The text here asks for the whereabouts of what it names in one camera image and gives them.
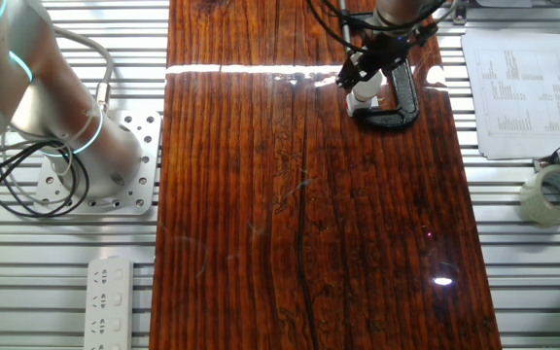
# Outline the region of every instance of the tape roll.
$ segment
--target tape roll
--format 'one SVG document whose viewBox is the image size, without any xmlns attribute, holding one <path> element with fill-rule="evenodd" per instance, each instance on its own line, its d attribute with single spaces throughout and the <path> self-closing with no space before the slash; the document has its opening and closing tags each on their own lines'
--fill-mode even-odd
<svg viewBox="0 0 560 350">
<path fill-rule="evenodd" d="M 532 220 L 546 226 L 560 224 L 560 205 L 550 203 L 542 192 L 548 184 L 560 192 L 560 165 L 550 165 L 529 179 L 520 190 L 522 211 Z"/>
</svg>

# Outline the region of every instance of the glossy wood surface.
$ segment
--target glossy wood surface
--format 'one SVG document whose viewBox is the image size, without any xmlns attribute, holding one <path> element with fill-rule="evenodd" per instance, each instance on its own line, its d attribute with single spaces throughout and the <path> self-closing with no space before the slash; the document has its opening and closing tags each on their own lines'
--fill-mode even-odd
<svg viewBox="0 0 560 350">
<path fill-rule="evenodd" d="M 343 58 L 302 0 L 171 1 L 152 350 L 501 348 L 437 40 L 403 131 Z"/>
</svg>

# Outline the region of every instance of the power strip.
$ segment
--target power strip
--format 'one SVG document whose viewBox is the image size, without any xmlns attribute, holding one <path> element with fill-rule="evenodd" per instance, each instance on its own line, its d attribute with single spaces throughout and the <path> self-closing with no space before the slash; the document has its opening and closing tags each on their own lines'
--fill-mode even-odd
<svg viewBox="0 0 560 350">
<path fill-rule="evenodd" d="M 111 258 L 87 267 L 84 350 L 130 350 L 133 262 Z"/>
</svg>

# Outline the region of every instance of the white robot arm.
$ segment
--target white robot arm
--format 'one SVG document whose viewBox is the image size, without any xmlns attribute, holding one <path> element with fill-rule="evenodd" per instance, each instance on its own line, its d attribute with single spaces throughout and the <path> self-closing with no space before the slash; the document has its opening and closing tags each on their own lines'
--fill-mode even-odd
<svg viewBox="0 0 560 350">
<path fill-rule="evenodd" d="M 89 197 L 105 197 L 137 173 L 140 144 L 107 116 L 109 86 L 94 98 L 62 56 L 40 0 L 0 0 L 0 134 L 9 125 L 26 139 L 59 140 L 89 173 Z M 57 172 L 69 166 L 53 149 Z M 72 188 L 70 174 L 60 182 Z"/>
</svg>

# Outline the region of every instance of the mounting plate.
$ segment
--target mounting plate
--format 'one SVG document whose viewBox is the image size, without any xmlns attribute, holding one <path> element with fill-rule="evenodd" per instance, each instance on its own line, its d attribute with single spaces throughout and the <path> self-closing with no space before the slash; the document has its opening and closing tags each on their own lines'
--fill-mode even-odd
<svg viewBox="0 0 560 350">
<path fill-rule="evenodd" d="M 138 139 L 142 149 L 140 169 L 133 180 L 114 195 L 103 198 L 86 198 L 85 203 L 73 212 L 74 215 L 110 215 L 130 216 L 142 215 L 153 205 L 153 192 L 157 172 L 157 156 L 159 137 L 161 135 L 161 116 L 157 112 L 144 111 L 110 111 L 109 117 L 115 123 L 128 128 Z M 46 199 L 45 203 L 35 203 L 34 208 L 39 213 L 46 213 L 57 208 L 60 203 L 48 204 L 65 198 L 69 194 L 53 172 L 51 162 L 44 157 L 40 169 L 36 196 Z M 75 195 L 73 202 L 79 198 Z"/>
</svg>

